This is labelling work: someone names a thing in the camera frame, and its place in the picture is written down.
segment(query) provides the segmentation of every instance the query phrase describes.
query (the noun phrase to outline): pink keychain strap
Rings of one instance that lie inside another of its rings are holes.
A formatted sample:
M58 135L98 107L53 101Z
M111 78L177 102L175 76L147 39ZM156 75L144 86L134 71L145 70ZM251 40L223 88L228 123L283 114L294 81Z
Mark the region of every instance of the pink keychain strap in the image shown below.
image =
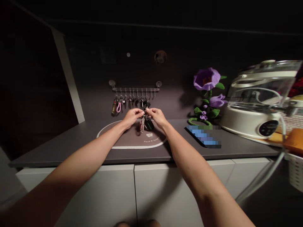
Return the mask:
M118 107L117 107L117 113L121 111L121 102L119 102Z

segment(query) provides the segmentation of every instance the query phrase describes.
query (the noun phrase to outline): yarn flower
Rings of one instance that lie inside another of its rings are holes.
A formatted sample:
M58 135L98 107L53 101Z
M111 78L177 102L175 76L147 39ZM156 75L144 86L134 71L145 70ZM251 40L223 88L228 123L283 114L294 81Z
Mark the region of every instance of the yarn flower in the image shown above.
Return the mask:
M211 107L221 107L223 106L225 103L228 103L228 101L223 100L225 99L225 96L220 94L219 96L213 96L211 97L211 99L209 100L209 105Z
M211 90L219 82L221 75L213 68L200 69L193 77L193 85L197 90Z
M201 116L200 116L200 119L201 119L201 120L207 120L207 116L201 115Z

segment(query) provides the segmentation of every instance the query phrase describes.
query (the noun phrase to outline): purple flower bud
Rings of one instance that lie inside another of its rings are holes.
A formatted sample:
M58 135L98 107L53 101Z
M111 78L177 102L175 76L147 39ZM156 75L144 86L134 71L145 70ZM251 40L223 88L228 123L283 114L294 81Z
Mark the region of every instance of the purple flower bud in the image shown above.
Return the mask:
M211 99L209 100L209 105L211 107L221 107L223 106L225 103L228 103L228 101L223 100L225 99L225 96L220 94L219 96L213 96L211 97Z

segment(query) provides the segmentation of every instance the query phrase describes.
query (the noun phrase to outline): dark gray countertop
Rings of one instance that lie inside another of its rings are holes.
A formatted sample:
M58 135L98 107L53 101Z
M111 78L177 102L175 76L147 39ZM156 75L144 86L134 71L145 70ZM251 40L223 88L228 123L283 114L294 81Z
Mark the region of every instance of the dark gray countertop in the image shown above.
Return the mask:
M279 148L247 140L225 130L213 130L213 136L221 141L221 148L202 147L184 128L187 120L169 120L174 128L207 160L276 156ZM70 130L42 144L36 149L9 163L10 167L58 166L77 149L96 138L109 123L104 121L82 122ZM173 161L169 143L149 149L112 149L104 164L125 164Z

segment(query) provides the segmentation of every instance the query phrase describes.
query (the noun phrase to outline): foot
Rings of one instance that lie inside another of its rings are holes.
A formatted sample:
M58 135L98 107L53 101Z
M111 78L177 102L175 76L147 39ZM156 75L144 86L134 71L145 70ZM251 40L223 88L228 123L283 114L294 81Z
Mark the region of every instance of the foot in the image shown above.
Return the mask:
M116 227L130 227L129 224L127 224L126 222L119 222Z
M147 222L147 227L161 227L160 223L156 220L150 220Z

